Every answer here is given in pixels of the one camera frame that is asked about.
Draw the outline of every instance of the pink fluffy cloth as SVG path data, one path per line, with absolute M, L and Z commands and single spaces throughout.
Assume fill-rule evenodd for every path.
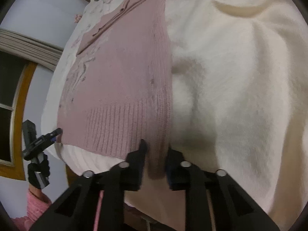
M 30 191 L 27 192 L 27 216 L 12 219 L 20 231 L 28 231 L 32 224 L 49 208 L 51 201 L 47 196 L 46 199 L 47 203 L 36 198 Z M 100 192 L 93 231 L 97 231 L 102 199 L 103 191 Z
M 80 19 L 82 18 L 82 15 L 75 15 L 75 23 L 79 23 Z

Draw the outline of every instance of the pink sweater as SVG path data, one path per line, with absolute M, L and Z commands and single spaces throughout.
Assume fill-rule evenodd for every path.
M 172 80 L 165 0 L 124 0 L 83 35 L 62 92 L 60 142 L 125 159 L 145 139 L 149 174 L 164 175 Z
M 48 199 L 47 203 L 36 198 L 30 191 L 27 192 L 27 216 L 12 219 L 20 231 L 28 231 L 32 224 L 49 208 L 51 201 L 46 195 L 45 197 Z M 102 199 L 103 191 L 101 191 L 98 200 L 93 231 L 97 231 Z

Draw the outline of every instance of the black clamp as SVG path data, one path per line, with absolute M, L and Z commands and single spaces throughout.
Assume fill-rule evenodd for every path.
M 133 230 L 124 224 L 124 191 L 141 185 L 147 145 L 127 155 L 109 171 L 85 171 L 32 225 L 30 231 L 92 231 L 99 194 L 104 190 L 98 231 Z M 186 231 L 279 231 L 256 202 L 224 171 L 202 171 L 169 149 L 167 180 L 186 191 Z
M 40 165 L 44 164 L 44 162 L 48 164 L 47 156 L 44 155 L 44 150 L 55 143 L 56 136 L 62 134 L 62 129 L 57 128 L 49 134 L 36 138 L 35 124 L 26 120 L 22 124 L 22 130 L 26 146 L 22 152 L 23 158 L 26 161 L 31 161 L 31 165 Z M 43 189 L 49 185 L 48 177 L 45 177 L 43 173 L 38 171 L 34 171 L 34 173 L 35 175 L 33 175 L 33 177 L 36 178 L 37 181 L 37 185 L 34 185 L 35 187 Z

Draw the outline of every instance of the bed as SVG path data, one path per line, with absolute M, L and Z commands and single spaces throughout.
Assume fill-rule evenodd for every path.
M 85 8 L 54 72 L 42 133 L 57 126 L 82 35 L 122 1 L 91 0 Z M 172 148 L 203 170 L 225 169 L 288 230 L 308 200 L 308 26 L 301 13 L 292 0 L 166 0 L 165 19 L 172 49 Z M 59 143 L 48 151 L 78 175 L 121 161 Z M 184 193 L 146 173 L 143 183 L 140 192 L 126 193 L 126 202 L 184 230 Z

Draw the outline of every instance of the window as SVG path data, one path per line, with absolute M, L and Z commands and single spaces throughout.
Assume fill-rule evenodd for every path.
M 24 180 L 21 123 L 36 64 L 0 51 L 0 176 Z

